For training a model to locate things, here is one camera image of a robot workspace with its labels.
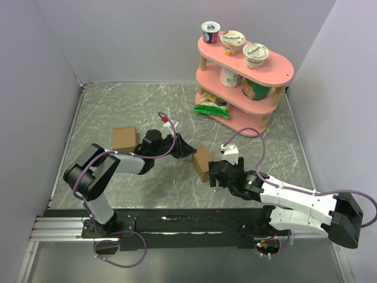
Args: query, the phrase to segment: green container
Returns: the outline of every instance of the green container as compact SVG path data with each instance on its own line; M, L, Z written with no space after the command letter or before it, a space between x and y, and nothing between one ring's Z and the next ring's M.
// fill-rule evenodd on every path
M271 88L257 84L254 81L245 79L245 85L242 88L243 93L252 100L261 100L268 96Z

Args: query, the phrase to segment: chobani yogurt cup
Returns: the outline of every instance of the chobani yogurt cup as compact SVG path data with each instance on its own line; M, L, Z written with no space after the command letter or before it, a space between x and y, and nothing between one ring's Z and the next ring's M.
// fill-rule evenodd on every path
M206 44L215 44L219 36L220 25L217 22L204 22L201 25L203 41Z
M243 47L243 55L246 67L255 70L262 66L263 61L270 55L270 51L263 44L249 43Z
M223 52L228 56L236 56L245 43L245 36L238 31L225 31L220 36Z

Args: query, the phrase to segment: food container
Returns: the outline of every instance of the food container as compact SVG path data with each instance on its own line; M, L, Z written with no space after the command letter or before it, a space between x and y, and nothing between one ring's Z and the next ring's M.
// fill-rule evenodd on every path
M220 36L223 52L228 56L236 56L242 50L245 36L238 31L225 31Z
M241 84L242 76L222 67L220 71L220 81L226 87L238 87Z
M271 88L257 84L254 81L245 79L245 85L242 88L243 93L251 100L261 100L269 95Z
M249 43L243 47L244 63L247 68L256 70L270 55L267 47L260 43Z
M204 22L201 25L203 41L206 44L215 44L219 36L220 25L217 22Z

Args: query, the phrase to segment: yogurt lid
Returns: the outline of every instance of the yogurt lid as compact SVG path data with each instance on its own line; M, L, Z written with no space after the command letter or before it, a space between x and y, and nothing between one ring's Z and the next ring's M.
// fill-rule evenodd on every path
M201 29L206 32L218 32L220 30L220 25L217 22L204 22L201 25Z
M239 46L244 44L245 36L239 31L225 31L221 34L220 39L222 43L231 46Z
M270 51L263 44L249 43L243 47L243 54L250 59L264 60L270 55Z

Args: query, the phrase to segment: table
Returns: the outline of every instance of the table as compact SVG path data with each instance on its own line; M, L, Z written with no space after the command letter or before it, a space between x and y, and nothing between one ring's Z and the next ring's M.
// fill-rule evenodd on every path
M212 118L192 112L197 84L120 83L88 84L74 121L72 136L50 202L51 209L81 209L62 175L69 164L90 144L112 149L113 128L136 126L139 141L149 129L162 130L157 115L165 111L180 124L178 132L195 148L206 146L214 160L221 159L219 147L233 133ZM284 97L273 113L266 131L266 158L262 172L285 182L311 189L302 149ZM258 137L238 136L234 142L244 157L245 169L259 160L262 145ZM113 208L253 208L255 201L233 197L225 188L210 188L202 183L191 163L171 156L156 160L144 176L118 173L105 191Z

